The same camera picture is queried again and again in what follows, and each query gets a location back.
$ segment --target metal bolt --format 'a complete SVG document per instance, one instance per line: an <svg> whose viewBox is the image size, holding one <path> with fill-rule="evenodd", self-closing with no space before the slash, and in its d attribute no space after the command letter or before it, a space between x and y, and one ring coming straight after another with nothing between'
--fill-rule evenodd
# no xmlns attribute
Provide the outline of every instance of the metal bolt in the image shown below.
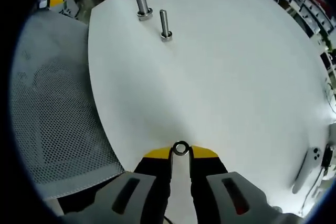
<svg viewBox="0 0 336 224"><path fill-rule="evenodd" d="M150 19L153 16L152 8L149 8L146 0L136 0L139 11L137 13L140 21Z"/></svg>
<svg viewBox="0 0 336 224"><path fill-rule="evenodd" d="M169 31L168 28L168 19L167 19L167 11L160 10L160 19L162 26L161 40L162 41L170 41L173 39L173 33Z"/></svg>

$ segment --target round white tabletop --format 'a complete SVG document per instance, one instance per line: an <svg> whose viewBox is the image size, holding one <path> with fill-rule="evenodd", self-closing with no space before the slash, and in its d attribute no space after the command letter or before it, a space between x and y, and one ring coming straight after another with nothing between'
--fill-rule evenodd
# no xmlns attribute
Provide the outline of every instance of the round white tabletop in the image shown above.
<svg viewBox="0 0 336 224"><path fill-rule="evenodd" d="M296 195L291 186L307 148L324 149L333 117L307 35L272 0L147 2L154 15L144 22L135 0L106 0L90 20L94 100L123 167L184 140L214 150L271 205L299 211L311 184ZM160 9L170 42L160 39ZM187 156L175 158L174 223L196 223L189 184Z"/></svg>

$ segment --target perforated mesh panel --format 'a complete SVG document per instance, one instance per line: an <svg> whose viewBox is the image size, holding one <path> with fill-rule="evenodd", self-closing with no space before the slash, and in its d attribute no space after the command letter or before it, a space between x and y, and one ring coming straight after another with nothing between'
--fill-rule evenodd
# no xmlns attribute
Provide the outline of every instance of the perforated mesh panel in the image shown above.
<svg viewBox="0 0 336 224"><path fill-rule="evenodd" d="M15 138L44 198L123 172L99 121L87 64L56 52L40 59L20 47L10 95Z"/></svg>

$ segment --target chair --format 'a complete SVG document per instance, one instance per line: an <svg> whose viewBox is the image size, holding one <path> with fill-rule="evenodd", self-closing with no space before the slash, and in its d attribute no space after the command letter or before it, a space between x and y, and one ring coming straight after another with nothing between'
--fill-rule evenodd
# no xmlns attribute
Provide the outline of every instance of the chair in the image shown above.
<svg viewBox="0 0 336 224"><path fill-rule="evenodd" d="M49 10L28 19L11 76L18 150L43 199L124 172L100 123L90 86L88 26Z"/></svg>

